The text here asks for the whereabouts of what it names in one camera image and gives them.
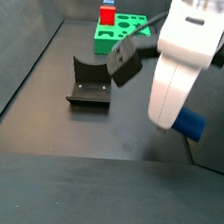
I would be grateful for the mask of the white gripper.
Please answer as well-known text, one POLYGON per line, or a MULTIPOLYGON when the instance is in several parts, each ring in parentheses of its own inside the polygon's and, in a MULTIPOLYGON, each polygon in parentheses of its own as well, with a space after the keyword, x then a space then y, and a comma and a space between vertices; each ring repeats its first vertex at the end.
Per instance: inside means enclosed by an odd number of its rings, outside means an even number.
POLYGON ((172 0, 159 34, 148 117, 170 129, 224 33, 224 0, 172 0))

